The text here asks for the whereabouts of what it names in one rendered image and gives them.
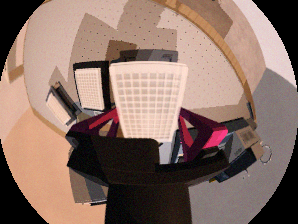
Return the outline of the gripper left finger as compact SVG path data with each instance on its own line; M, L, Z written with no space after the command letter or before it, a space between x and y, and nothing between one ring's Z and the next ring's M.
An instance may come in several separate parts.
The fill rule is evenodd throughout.
M84 134L99 135L99 130L112 119L112 124L106 136L116 137L119 126L119 117L116 107L73 124L69 130L83 132Z

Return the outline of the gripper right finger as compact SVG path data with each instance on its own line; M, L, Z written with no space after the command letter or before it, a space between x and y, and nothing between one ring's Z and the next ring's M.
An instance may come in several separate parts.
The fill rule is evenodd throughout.
M198 130L198 135L194 142L188 132L184 119ZM178 127L181 137L184 162L192 161L203 149L218 146L228 133L225 125L193 113L182 107L178 117Z

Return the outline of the white well plate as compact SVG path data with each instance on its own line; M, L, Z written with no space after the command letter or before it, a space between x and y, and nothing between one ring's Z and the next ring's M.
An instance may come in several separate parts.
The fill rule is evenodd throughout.
M49 95L46 105L63 125L71 119L67 111L62 107L52 93Z
M109 70L124 138L172 141L185 91L187 64L131 61L112 63Z
M75 78L82 107L103 110L101 68L76 69Z

